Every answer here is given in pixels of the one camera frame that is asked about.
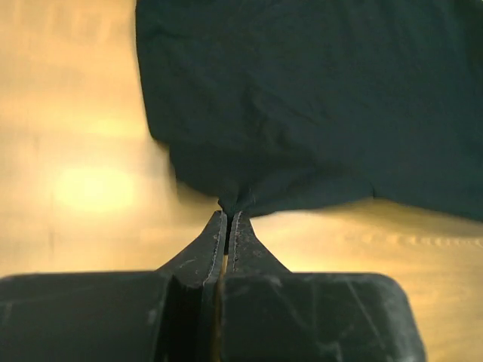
wooden surface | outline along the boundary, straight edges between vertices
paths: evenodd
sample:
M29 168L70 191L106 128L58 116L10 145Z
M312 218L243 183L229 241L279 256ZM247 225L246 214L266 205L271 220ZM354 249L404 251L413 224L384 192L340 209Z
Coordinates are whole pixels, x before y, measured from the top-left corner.
M177 192L146 129L134 0L0 0L0 276L156 268L215 200ZM291 270L382 272L431 362L483 360L483 225L365 201L254 220Z

wood grain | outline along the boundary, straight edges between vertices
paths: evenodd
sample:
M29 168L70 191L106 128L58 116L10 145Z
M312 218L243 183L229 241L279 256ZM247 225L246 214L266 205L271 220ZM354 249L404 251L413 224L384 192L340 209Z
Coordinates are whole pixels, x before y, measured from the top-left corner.
M216 201L146 129L134 0L0 1L0 276L156 268ZM380 272L431 362L483 360L483 225L382 201L254 220L291 270Z

